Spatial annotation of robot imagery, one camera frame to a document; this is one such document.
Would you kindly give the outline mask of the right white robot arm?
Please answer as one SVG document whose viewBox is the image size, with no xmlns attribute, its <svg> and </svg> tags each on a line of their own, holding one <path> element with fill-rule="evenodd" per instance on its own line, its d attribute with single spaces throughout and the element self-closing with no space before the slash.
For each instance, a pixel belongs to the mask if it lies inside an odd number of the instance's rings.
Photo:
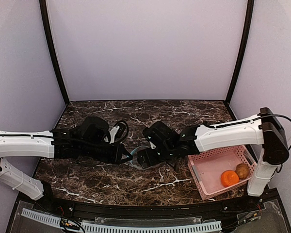
<svg viewBox="0 0 291 233">
<path fill-rule="evenodd" d="M 158 121 L 143 135 L 151 146 L 137 152 L 138 164 L 145 169 L 188 157 L 203 200 L 243 184 L 248 195 L 260 196 L 291 148 L 278 115 L 269 108 L 242 120 L 189 126 L 181 133 Z"/>
</svg>

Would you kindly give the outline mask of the orange tangerine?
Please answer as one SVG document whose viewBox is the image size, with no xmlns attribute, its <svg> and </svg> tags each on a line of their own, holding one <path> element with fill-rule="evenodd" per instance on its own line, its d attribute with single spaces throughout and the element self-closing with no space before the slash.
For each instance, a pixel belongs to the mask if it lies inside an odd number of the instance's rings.
<svg viewBox="0 0 291 233">
<path fill-rule="evenodd" d="M 233 170 L 226 170 L 221 174 L 221 184 L 224 187 L 229 187 L 237 184 L 240 181 L 238 175 Z"/>
</svg>

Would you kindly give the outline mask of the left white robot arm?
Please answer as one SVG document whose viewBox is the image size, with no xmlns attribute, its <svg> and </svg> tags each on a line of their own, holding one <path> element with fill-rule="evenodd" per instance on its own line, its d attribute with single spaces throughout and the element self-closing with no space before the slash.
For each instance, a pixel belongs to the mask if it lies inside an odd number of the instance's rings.
<svg viewBox="0 0 291 233">
<path fill-rule="evenodd" d="M 53 129 L 36 133 L 0 130 L 0 181 L 34 201 L 51 201 L 50 184 L 29 177 L 16 169 L 8 157 L 42 157 L 75 159 L 88 156 L 96 161 L 120 165 L 132 160 L 123 141 L 129 134 L 128 124 L 120 120 L 112 127 L 107 121 L 89 116 L 74 128 Z"/>
</svg>

